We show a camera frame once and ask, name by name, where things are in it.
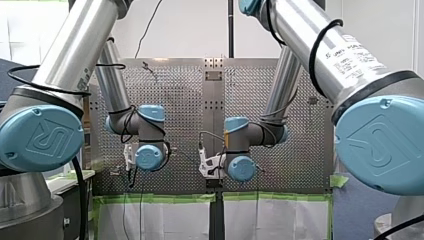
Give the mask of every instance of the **black cable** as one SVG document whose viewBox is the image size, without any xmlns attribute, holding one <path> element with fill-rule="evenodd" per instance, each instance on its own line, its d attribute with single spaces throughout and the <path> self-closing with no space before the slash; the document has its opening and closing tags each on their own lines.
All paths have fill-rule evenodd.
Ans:
<svg viewBox="0 0 424 240">
<path fill-rule="evenodd" d="M 122 213 L 122 225 L 124 227 L 124 233 L 125 233 L 125 236 L 127 237 L 127 240 L 130 240 L 130 237 L 128 235 L 127 227 L 125 225 L 125 212 L 126 212 L 126 205 L 127 205 L 126 204 L 126 199 L 127 199 L 128 191 L 130 189 L 133 189 L 134 188 L 135 179 L 136 179 L 136 176 L 137 176 L 138 168 L 136 167 L 134 171 L 135 172 L 134 172 L 134 175 L 132 176 L 132 180 L 131 180 L 132 169 L 130 168 L 130 170 L 127 172 L 128 187 L 127 187 L 127 192 L 124 193 L 124 210 L 123 210 L 123 213 Z"/>
<path fill-rule="evenodd" d="M 272 21 L 271 21 L 271 0 L 266 0 L 266 19 L 268 22 L 268 27 L 269 27 L 269 31 L 271 32 L 272 37 L 280 44 L 283 46 L 287 46 L 286 43 L 281 40 L 277 34 L 275 34 L 274 31 L 274 27 L 272 26 Z"/>
<path fill-rule="evenodd" d="M 127 66 L 125 66 L 125 64 L 122 64 L 122 63 L 111 63 L 111 64 L 97 63 L 96 67 L 118 67 L 119 70 L 124 70 L 125 68 L 127 68 Z"/>
<path fill-rule="evenodd" d="M 142 236 L 142 231 L 141 231 L 141 206 L 142 206 L 142 203 L 143 203 L 143 193 L 144 193 L 144 176 L 145 176 L 146 174 L 143 174 L 142 176 L 141 176 L 141 193 L 140 193 L 140 202 L 139 202 L 139 211 L 140 211 L 140 213 L 139 213 L 139 215 L 140 215 L 140 219 L 139 219 L 139 231 L 140 231 L 140 240 L 142 239 L 141 238 L 141 236 Z"/>
<path fill-rule="evenodd" d="M 159 127 L 158 125 L 154 124 L 151 120 L 147 119 L 146 117 L 144 117 L 139 111 L 136 111 L 136 113 L 138 114 L 139 117 L 141 117 L 144 121 L 148 122 L 150 125 L 152 125 L 154 128 L 156 128 L 157 130 L 159 130 L 163 136 L 166 136 L 166 132 L 165 130 L 163 130 L 163 128 Z"/>
<path fill-rule="evenodd" d="M 119 67 L 120 70 L 126 68 L 126 66 L 124 64 L 121 64 L 121 63 L 96 64 L 96 66 L 99 66 L 99 67 Z M 65 94 L 71 94 L 71 95 L 79 95 L 79 96 L 83 96 L 83 97 L 88 97 L 88 96 L 91 95 L 89 92 L 68 91 L 68 90 L 63 90 L 63 89 L 59 89 L 59 88 L 53 88 L 53 87 L 48 87 L 48 86 L 44 86 L 44 85 L 39 85 L 39 84 L 30 82 L 28 80 L 25 80 L 21 77 L 18 77 L 14 74 L 15 72 L 18 72 L 18 71 L 36 69 L 36 68 L 39 68 L 39 67 L 40 67 L 40 65 L 29 65 L 29 66 L 14 67 L 14 68 L 11 68 L 7 71 L 7 75 L 15 81 L 18 81 L 22 84 L 26 84 L 26 85 L 29 85 L 29 86 L 34 87 L 36 89 L 40 89 L 40 90 L 44 90 L 44 91 L 65 93 Z"/>
<path fill-rule="evenodd" d="M 134 187 L 134 185 L 135 185 L 135 179 L 136 179 L 136 177 L 137 177 L 137 172 L 138 172 L 138 167 L 136 166 L 136 167 L 135 167 L 135 170 L 134 170 L 134 175 L 133 175 L 132 182 L 130 183 L 130 185 L 128 185 L 128 187 L 129 187 L 130 189 L 132 189 L 132 188 Z"/>
<path fill-rule="evenodd" d="M 79 239 L 84 240 L 85 239 L 85 230 L 87 227 L 87 205 L 86 205 L 86 186 L 84 182 L 84 177 L 82 175 L 82 170 L 78 162 L 78 158 L 75 156 L 72 159 L 72 164 L 74 165 L 75 173 L 77 175 L 77 182 L 79 187 L 79 197 L 80 197 L 80 233 L 79 233 Z"/>
<path fill-rule="evenodd" d="M 122 214 L 122 226 L 124 227 L 124 233 L 125 233 L 125 236 L 127 237 L 127 240 L 130 240 L 130 237 L 128 236 L 128 232 L 127 232 L 127 227 L 125 226 L 125 209 L 126 209 L 125 206 L 127 205 L 127 202 L 126 202 L 127 194 L 128 193 L 124 193 L 124 211 Z"/>
<path fill-rule="evenodd" d="M 387 231 L 385 231 L 384 233 L 380 234 L 378 237 L 374 238 L 374 240 L 386 240 L 386 238 L 390 235 L 392 235 L 393 233 L 399 232 L 400 230 L 403 230 L 411 225 L 420 223 L 424 221 L 424 214 L 420 215 L 418 217 L 415 217 L 411 220 L 408 220 L 406 222 L 403 222 Z"/>
<path fill-rule="evenodd" d="M 325 96 L 324 92 L 322 91 L 321 87 L 319 86 L 317 77 L 315 75 L 315 60 L 316 60 L 316 57 L 317 57 L 319 45 L 321 44 L 322 40 L 324 39 L 325 34 L 328 32 L 328 30 L 330 30 L 330 29 L 332 29 L 333 27 L 336 27 L 336 26 L 343 27 L 343 20 L 335 19 L 335 20 L 331 21 L 325 28 L 323 28 L 321 30 L 321 32 L 317 36 L 317 39 L 314 42 L 314 45 L 312 46 L 311 54 L 309 55 L 309 75 L 310 75 L 310 78 L 311 78 L 311 82 L 314 85 L 317 92 L 325 98 L 327 98 L 327 97 Z"/>
<path fill-rule="evenodd" d="M 152 14 L 152 17 L 150 17 L 149 23 L 147 24 L 146 30 L 144 31 L 143 36 L 140 38 L 140 40 L 138 41 L 138 48 L 137 51 L 135 52 L 135 56 L 134 58 L 137 58 L 138 53 L 140 52 L 140 48 L 141 48 L 141 42 L 143 41 L 143 39 L 146 37 L 147 32 L 149 31 L 150 28 L 150 24 L 152 23 L 153 19 L 155 18 L 156 12 L 159 9 L 160 4 L 162 3 L 163 0 L 159 0 L 158 4 L 156 5 L 155 11 Z"/>
<path fill-rule="evenodd" d="M 137 107 L 134 105 L 131 105 L 132 111 L 124 120 L 124 129 L 122 129 L 121 132 L 121 143 L 127 143 L 129 140 L 132 139 L 133 135 L 130 134 L 128 131 L 128 124 L 131 122 L 131 118 L 134 116 L 135 112 L 137 112 Z"/>
<path fill-rule="evenodd" d="M 168 154 L 166 155 L 165 162 L 159 168 L 152 170 L 150 172 L 158 172 L 158 171 L 162 170 L 169 162 L 169 158 L 171 157 L 171 154 L 172 154 L 171 144 L 167 141 L 165 141 L 164 143 L 165 143 L 166 147 L 168 148 Z"/>
<path fill-rule="evenodd" d="M 220 181 L 220 182 L 222 182 L 222 179 L 221 179 L 222 155 L 224 155 L 226 149 L 227 149 L 227 147 L 224 145 L 224 147 L 222 148 L 222 151 L 221 151 L 221 155 L 219 156 L 219 161 L 218 161 L 218 181 Z"/>
</svg>

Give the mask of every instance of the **green tape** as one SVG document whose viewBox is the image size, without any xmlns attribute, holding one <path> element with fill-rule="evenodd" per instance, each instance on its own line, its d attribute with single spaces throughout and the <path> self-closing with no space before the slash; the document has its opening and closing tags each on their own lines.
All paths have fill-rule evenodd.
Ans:
<svg viewBox="0 0 424 240">
<path fill-rule="evenodd" d="M 287 194 L 276 192 L 231 192 L 224 193 L 224 201 L 245 201 L 259 199 L 275 199 L 288 201 L 326 202 L 331 199 L 331 194 Z"/>
<path fill-rule="evenodd" d="M 143 194 L 127 194 L 116 196 L 97 196 L 93 201 L 97 204 L 119 204 L 119 203 L 204 203 L 215 201 L 215 194 L 192 194 L 192 195 L 155 195 L 152 193 Z"/>
<path fill-rule="evenodd" d="M 349 181 L 348 177 L 342 175 L 331 175 L 330 176 L 330 187 L 332 188 L 342 188 L 347 181 Z"/>
</svg>

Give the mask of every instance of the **robotic arm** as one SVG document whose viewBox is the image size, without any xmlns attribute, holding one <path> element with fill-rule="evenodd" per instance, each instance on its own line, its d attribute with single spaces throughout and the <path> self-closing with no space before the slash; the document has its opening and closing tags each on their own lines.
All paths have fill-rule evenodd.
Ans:
<svg viewBox="0 0 424 240">
<path fill-rule="evenodd" d="M 32 83 L 15 88 L 0 114 L 0 168 L 44 172 L 78 153 L 84 139 L 81 100 L 88 95 L 97 61 L 103 66 L 96 71 L 110 114 L 106 125 L 121 135 L 138 134 L 137 165 L 159 168 L 167 153 L 164 109 L 131 106 L 119 70 L 104 67 L 117 61 L 109 34 L 131 2 L 76 1 Z"/>
<path fill-rule="evenodd" d="M 346 168 L 374 189 L 424 194 L 424 81 L 412 71 L 390 71 L 312 0 L 240 0 L 240 9 L 284 39 L 288 53 L 280 62 L 291 54 L 288 65 L 293 66 L 287 70 L 295 71 L 298 61 L 309 69 L 317 91 L 334 104 L 336 149 Z M 286 86 L 281 89 L 289 93 L 291 84 Z M 241 150 L 227 154 L 228 164 L 241 166 L 240 172 L 252 169 L 242 151 L 258 144 L 252 136 L 261 140 L 255 134 L 261 131 L 240 117 L 227 119 L 225 125 L 227 148 Z M 276 128 L 269 129 L 281 139 Z M 265 133 L 261 143 L 272 141 Z M 246 164 L 237 167 L 242 160 Z"/>
</svg>

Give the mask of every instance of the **cable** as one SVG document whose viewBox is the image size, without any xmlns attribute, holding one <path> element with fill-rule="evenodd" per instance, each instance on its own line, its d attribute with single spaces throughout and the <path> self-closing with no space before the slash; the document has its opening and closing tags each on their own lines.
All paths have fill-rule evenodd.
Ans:
<svg viewBox="0 0 424 240">
<path fill-rule="evenodd" d="M 7 71 L 7 75 L 12 78 L 15 81 L 18 81 L 20 83 L 23 84 L 27 84 L 31 87 L 40 89 L 40 90 L 44 90 L 44 91 L 52 91 L 52 92 L 58 92 L 58 93 L 65 93 L 65 94 L 71 94 L 71 95 L 79 95 L 79 96 L 83 96 L 83 97 L 88 97 L 91 94 L 89 92 L 78 92 L 78 91 L 67 91 L 67 90 L 63 90 L 63 89 L 59 89 L 59 88 L 52 88 L 52 87 L 47 87 L 44 85 L 39 85 L 30 81 L 27 81 L 21 77 L 16 76 L 14 73 L 17 71 L 22 71 L 22 70 L 29 70 L 29 69 L 36 69 L 39 68 L 40 65 L 29 65 L 29 66 L 22 66 L 22 67 L 14 67 L 11 68 Z"/>
<path fill-rule="evenodd" d="M 224 147 L 222 148 L 222 151 L 221 151 L 221 155 L 219 156 L 219 161 L 218 161 L 218 180 L 220 182 L 222 182 L 222 179 L 221 179 L 221 161 L 222 161 L 222 155 L 224 155 L 226 149 L 227 149 L 227 147 L 224 145 Z"/>
<path fill-rule="evenodd" d="M 82 170 L 78 162 L 78 158 L 75 156 L 72 159 L 72 164 L 74 165 L 75 173 L 77 175 L 77 182 L 79 187 L 79 197 L 80 197 L 80 233 L 79 239 L 85 239 L 85 230 L 87 227 L 87 206 L 86 206 L 86 186 L 84 182 L 84 177 L 82 175 Z"/>
<path fill-rule="evenodd" d="M 171 144 L 169 142 L 166 142 L 166 141 L 164 143 L 165 143 L 166 147 L 168 148 L 168 154 L 166 155 L 165 162 L 159 168 L 152 170 L 150 172 L 158 172 L 158 171 L 162 170 L 169 162 L 169 158 L 171 157 L 171 154 L 172 154 Z"/>
<path fill-rule="evenodd" d="M 133 189 L 133 187 L 134 187 L 134 185 L 135 185 L 135 179 L 136 179 L 136 176 L 137 176 L 137 171 L 138 171 L 138 167 L 135 167 L 135 170 L 134 170 L 135 172 L 134 172 L 134 175 L 132 176 L 132 180 L 131 180 L 131 172 L 132 172 L 132 169 L 130 169 L 128 172 L 127 172 L 127 180 L 128 180 L 128 187 L 127 187 L 127 192 L 126 193 L 124 193 L 124 210 L 123 210 L 123 213 L 122 213 L 122 225 L 123 225 L 123 227 L 124 227 L 124 233 L 125 233 L 125 236 L 127 237 L 127 240 L 130 240 L 130 237 L 129 237 L 129 235 L 128 235 L 128 232 L 127 232 L 127 227 L 126 227 L 126 225 L 125 225 L 125 212 L 126 212 L 126 206 L 127 206 L 127 204 L 126 204 L 126 199 L 127 199 L 127 195 L 128 195 L 128 191 L 130 190 L 130 189 Z"/>
<path fill-rule="evenodd" d="M 219 139 L 219 140 L 221 140 L 221 141 L 225 142 L 225 139 L 224 139 L 223 137 L 220 137 L 220 136 L 218 136 L 218 135 L 216 135 L 216 134 L 214 134 L 214 133 L 211 133 L 211 132 L 209 132 L 209 131 L 200 131 L 200 132 L 199 132 L 199 143 L 201 143 L 201 142 L 202 142 L 202 135 L 203 135 L 203 134 L 208 134 L 208 135 L 210 135 L 210 136 L 212 136 L 212 137 L 214 137 L 214 138 L 217 138 L 217 139 Z"/>
<path fill-rule="evenodd" d="M 149 20 L 149 23 L 147 24 L 146 30 L 144 31 L 143 36 L 140 38 L 140 40 L 138 41 L 138 48 L 137 51 L 135 52 L 135 56 L 134 58 L 137 58 L 138 53 L 140 52 L 140 48 L 141 48 L 141 42 L 143 42 L 143 39 L 146 37 L 147 32 L 149 31 L 150 28 L 150 24 L 152 23 L 153 19 L 155 18 L 156 12 L 158 11 L 158 8 L 160 6 L 160 4 L 162 3 L 163 0 L 159 0 L 158 4 L 156 5 L 155 11 L 153 12 L 152 17 Z"/>
<path fill-rule="evenodd" d="M 134 105 L 131 105 L 130 108 L 132 108 L 132 111 L 129 115 L 125 117 L 125 120 L 124 120 L 124 128 L 122 129 L 122 132 L 121 132 L 121 143 L 127 143 L 133 137 L 133 135 L 131 135 L 130 132 L 128 131 L 128 125 L 131 122 L 131 118 L 134 116 L 134 113 L 137 111 L 137 107 Z M 124 140 L 124 136 L 127 134 L 130 136 Z"/>
<path fill-rule="evenodd" d="M 124 64 L 120 64 L 120 63 L 113 63 L 113 64 L 97 64 L 96 66 L 99 67 L 119 67 L 120 70 L 125 69 L 126 66 Z M 14 67 L 11 68 L 7 71 L 7 75 L 12 78 L 15 81 L 18 81 L 22 84 L 26 84 L 29 85 L 31 87 L 34 87 L 36 89 L 40 89 L 40 90 L 44 90 L 44 91 L 51 91 L 51 92 L 58 92 L 58 93 L 65 93 L 65 94 L 71 94 L 71 95 L 78 95 L 78 96 L 82 96 L 82 97 L 88 97 L 91 94 L 89 92 L 79 92 L 79 91 L 68 91 L 68 90 L 64 90 L 64 89 L 59 89 L 59 88 L 53 88 L 53 87 L 48 87 L 48 86 L 44 86 L 44 85 L 39 85 L 33 82 L 30 82 L 28 80 L 25 80 L 21 77 L 16 76 L 14 73 L 18 72 L 18 71 L 23 71 L 23 70 L 30 70 L 30 69 L 36 69 L 39 68 L 40 65 L 29 65 L 29 66 L 21 66 L 21 67 Z"/>
<path fill-rule="evenodd" d="M 140 211 L 140 221 L 139 221 L 139 227 L 140 227 L 140 229 L 139 229 L 139 231 L 140 231 L 140 240 L 142 239 L 141 238 L 141 233 L 142 233 L 142 231 L 141 231 L 141 206 L 142 206 L 142 202 L 143 202 L 143 193 L 144 193 L 144 176 L 145 176 L 146 174 L 143 174 L 142 176 L 141 176 L 141 193 L 140 193 L 140 202 L 139 202 L 139 211 Z"/>
<path fill-rule="evenodd" d="M 296 98 L 296 96 L 297 96 L 297 92 L 298 92 L 298 90 L 299 90 L 299 88 L 296 88 L 296 90 L 295 90 L 295 92 L 294 92 L 294 94 L 293 94 L 293 96 L 292 96 L 292 98 L 290 98 L 290 100 L 287 102 L 287 104 L 286 104 L 286 106 L 284 106 L 284 107 L 282 107 L 282 108 L 280 108 L 280 109 L 278 109 L 278 110 L 276 110 L 276 111 L 274 111 L 274 112 L 271 112 L 271 113 L 268 113 L 268 114 L 263 114 L 263 115 L 261 115 L 261 120 L 262 119 L 265 119 L 265 120 L 268 120 L 268 121 L 272 121 L 272 120 L 278 120 L 277 118 L 270 118 L 270 119 L 266 119 L 265 117 L 271 117 L 271 116 L 273 116 L 273 115 L 275 115 L 275 114 L 277 114 L 277 113 L 280 113 L 280 112 L 282 112 L 282 111 L 284 111 L 284 110 L 286 110 L 289 106 L 290 106 L 290 104 L 292 104 L 292 102 L 294 101 L 294 99 Z"/>
<path fill-rule="evenodd" d="M 122 63 L 112 63 L 112 64 L 97 63 L 96 67 L 118 67 L 119 70 L 124 70 L 127 68 L 127 66 L 125 66 L 125 64 L 122 64 Z"/>
<path fill-rule="evenodd" d="M 414 225 L 414 224 L 417 224 L 417 223 L 420 223 L 420 222 L 423 222 L 423 221 L 424 221 L 424 214 L 420 215 L 418 217 L 415 217 L 411 220 L 408 220 L 404 223 L 401 223 L 401 224 L 385 231 L 384 233 L 380 234 L 378 237 L 374 238 L 374 240 L 386 240 L 386 237 L 392 235 L 393 233 L 399 232 L 402 229 L 405 229 L 405 228 L 407 228 L 411 225 Z"/>
<path fill-rule="evenodd" d="M 147 119 L 146 117 L 144 117 L 139 111 L 136 111 L 137 115 L 139 117 L 141 117 L 144 121 L 148 122 L 150 125 L 152 125 L 154 128 L 156 128 L 157 130 L 159 130 L 163 136 L 166 136 L 166 132 L 165 130 L 163 130 L 163 128 L 159 127 L 158 125 L 154 124 L 151 120 Z"/>
<path fill-rule="evenodd" d="M 3 110 L 4 106 L 6 106 L 6 102 L 0 101 L 0 113 Z"/>
<path fill-rule="evenodd" d="M 316 74 L 315 74 L 315 60 L 316 60 L 316 57 L 317 57 L 319 45 L 321 44 L 322 40 L 324 39 L 325 34 L 328 32 L 328 30 L 330 30 L 330 29 L 332 29 L 333 27 L 336 27 L 336 26 L 343 27 L 343 20 L 341 20 L 341 19 L 333 20 L 325 28 L 323 28 L 321 30 L 321 32 L 317 36 L 317 39 L 314 42 L 314 45 L 312 46 L 311 54 L 309 55 L 309 75 L 310 75 L 310 78 L 311 78 L 311 82 L 314 85 L 317 92 L 325 98 L 327 98 L 327 97 L 325 96 L 324 92 L 322 91 L 321 87 L 319 86 L 318 80 L 317 80 L 317 77 L 316 77 Z"/>
<path fill-rule="evenodd" d="M 137 177 L 137 172 L 138 172 L 138 167 L 136 166 L 136 167 L 135 167 L 135 170 L 134 170 L 134 175 L 133 175 L 132 182 L 130 183 L 130 185 L 128 185 L 128 187 L 129 187 L 130 189 L 132 189 L 132 188 L 134 187 L 134 185 L 135 185 L 135 179 L 136 179 L 136 177 Z"/>
<path fill-rule="evenodd" d="M 274 28 L 272 27 L 272 21 L 271 21 L 271 0 L 266 0 L 266 18 L 268 22 L 269 31 L 271 32 L 272 37 L 283 46 L 287 46 L 286 43 L 281 40 L 279 37 L 277 37 L 277 34 L 275 34 Z"/>
<path fill-rule="evenodd" d="M 130 237 L 128 236 L 128 232 L 127 232 L 127 227 L 125 226 L 125 206 L 127 205 L 126 200 L 127 200 L 127 194 L 128 193 L 124 193 L 124 210 L 123 210 L 123 214 L 122 214 L 122 226 L 124 227 L 124 233 L 125 236 L 127 237 L 127 240 L 130 240 Z"/>
<path fill-rule="evenodd" d="M 255 125 L 259 126 L 262 129 L 262 131 L 263 130 L 266 130 L 269 134 L 271 134 L 272 138 L 274 139 L 274 144 L 273 145 L 270 145 L 270 146 L 264 146 L 264 147 L 266 147 L 266 148 L 273 148 L 275 145 L 278 144 L 277 137 L 275 136 L 275 134 L 269 128 L 263 126 L 262 124 L 255 123 L 255 122 L 249 122 L 249 123 L 255 124 Z"/>
</svg>

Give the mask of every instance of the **perforated metal panel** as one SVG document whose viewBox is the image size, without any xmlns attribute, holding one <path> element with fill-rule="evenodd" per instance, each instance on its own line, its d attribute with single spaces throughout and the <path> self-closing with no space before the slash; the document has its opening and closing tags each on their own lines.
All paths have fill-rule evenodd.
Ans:
<svg viewBox="0 0 424 240">
<path fill-rule="evenodd" d="M 276 60 L 226 59 L 225 116 L 259 121 L 272 87 Z M 322 193 L 329 187 L 332 166 L 331 106 L 302 70 L 299 91 L 289 110 L 289 139 L 273 149 L 252 147 L 251 154 L 265 170 L 249 183 L 226 179 L 231 191 Z"/>
<path fill-rule="evenodd" d="M 148 63 L 153 73 L 143 68 Z M 133 192 L 204 193 L 205 180 L 198 171 L 198 133 L 202 129 L 203 59 L 155 61 L 128 60 L 123 71 L 131 103 L 160 104 L 165 108 L 166 140 L 177 148 L 168 165 L 155 173 L 138 174 Z M 104 99 L 98 94 L 97 136 L 102 156 L 102 171 L 95 178 L 95 194 L 127 191 L 128 180 L 120 136 L 104 129 L 107 116 Z"/>
<path fill-rule="evenodd" d="M 148 64 L 149 71 L 143 62 Z M 272 85 L 276 59 L 226 59 L 223 64 L 224 81 L 218 87 L 204 89 L 204 74 L 208 71 L 204 59 L 125 60 L 123 71 L 128 93 L 134 105 L 162 104 L 166 111 L 167 140 L 177 148 L 169 164 L 156 173 L 138 174 L 133 192 L 167 194 L 205 193 L 205 180 L 198 172 L 198 133 L 214 129 L 224 121 L 218 111 L 205 112 L 211 99 L 208 91 L 225 93 L 225 116 L 247 116 L 259 120 Z M 92 104 L 92 161 L 98 174 L 94 179 L 96 195 L 122 194 L 128 191 L 123 144 L 120 136 L 104 129 L 107 111 L 104 99 L 93 86 Z M 310 99 L 317 98 L 315 105 Z M 299 82 L 299 92 L 290 109 L 289 140 L 274 149 L 252 148 L 252 156 L 265 169 L 250 183 L 240 185 L 226 179 L 229 191 L 280 191 L 323 193 L 329 186 L 332 163 L 331 107 L 319 97 L 306 73 Z"/>
</svg>

